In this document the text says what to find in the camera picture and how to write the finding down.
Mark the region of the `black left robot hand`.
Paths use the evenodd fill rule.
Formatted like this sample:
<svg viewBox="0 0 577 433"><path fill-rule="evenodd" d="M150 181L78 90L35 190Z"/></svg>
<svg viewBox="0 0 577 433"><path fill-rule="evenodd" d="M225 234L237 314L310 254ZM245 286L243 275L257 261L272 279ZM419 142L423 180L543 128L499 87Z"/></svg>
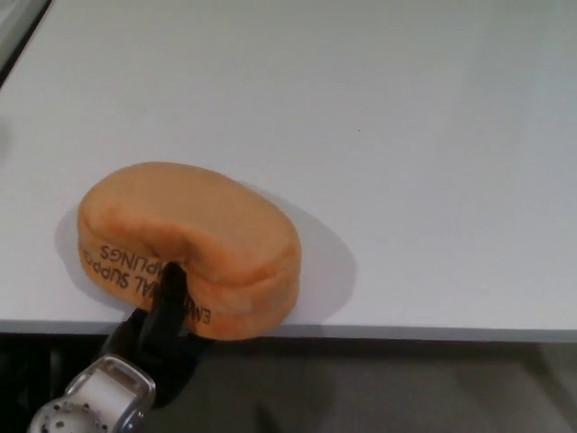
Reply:
<svg viewBox="0 0 577 433"><path fill-rule="evenodd" d="M153 290L151 311L135 309L99 352L119 355L152 378L156 385L154 409L177 399L213 344L211 339L182 332L187 295L185 272L179 265L168 263Z"/></svg>

